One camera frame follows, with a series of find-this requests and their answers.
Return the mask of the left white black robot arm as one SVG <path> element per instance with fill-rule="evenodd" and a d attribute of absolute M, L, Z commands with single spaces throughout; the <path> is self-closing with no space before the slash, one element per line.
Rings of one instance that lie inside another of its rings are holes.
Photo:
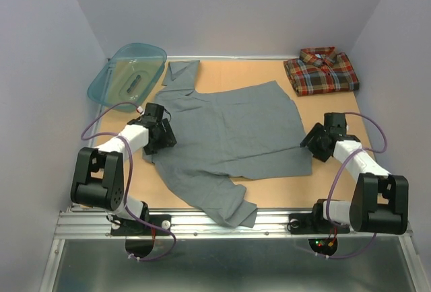
<path fill-rule="evenodd" d="M 161 149 L 174 147 L 176 138 L 167 110 L 159 104 L 136 107 L 139 116 L 130 120 L 119 134 L 102 133 L 111 138 L 97 146 L 84 147 L 77 154 L 71 185 L 71 201 L 96 207 L 126 219 L 127 227 L 136 234 L 150 226 L 147 205 L 129 198 L 133 173 L 133 154 L 140 149 L 153 155 Z"/>

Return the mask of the grey long sleeve shirt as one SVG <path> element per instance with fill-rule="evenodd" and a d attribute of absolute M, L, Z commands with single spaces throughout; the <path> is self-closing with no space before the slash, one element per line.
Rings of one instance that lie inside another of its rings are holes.
<path fill-rule="evenodd" d="M 169 190 L 225 227 L 252 227 L 257 206 L 233 179 L 308 176 L 312 155 L 293 100 L 275 82 L 228 92 L 195 89 L 198 61 L 168 65 L 154 100 L 171 114 L 177 144 L 144 159 Z"/>

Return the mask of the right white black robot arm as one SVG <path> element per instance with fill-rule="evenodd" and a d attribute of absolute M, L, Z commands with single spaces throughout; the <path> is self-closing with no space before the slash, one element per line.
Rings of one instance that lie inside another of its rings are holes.
<path fill-rule="evenodd" d="M 312 156 L 340 164 L 326 199 L 319 200 L 310 214 L 310 224 L 317 231 L 332 225 L 351 227 L 357 232 L 402 235 L 407 230 L 409 183 L 404 176 L 391 174 L 371 156 L 371 148 L 347 132 L 344 113 L 328 112 L 323 123 L 316 123 L 302 140 Z M 344 171 L 356 181 L 350 201 L 333 199 L 335 187 Z"/>

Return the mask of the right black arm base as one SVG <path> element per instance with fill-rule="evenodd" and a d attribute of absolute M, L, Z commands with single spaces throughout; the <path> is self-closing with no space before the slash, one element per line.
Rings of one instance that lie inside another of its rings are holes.
<path fill-rule="evenodd" d="M 340 225 L 334 226 L 327 219 L 326 199 L 319 199 L 309 213 L 291 213 L 286 225 L 287 230 L 294 235 L 305 234 L 330 234 L 334 229 L 337 233 L 350 232 L 350 205 L 349 201 L 333 200 L 329 205 L 329 216 L 332 222 L 338 222 Z"/>

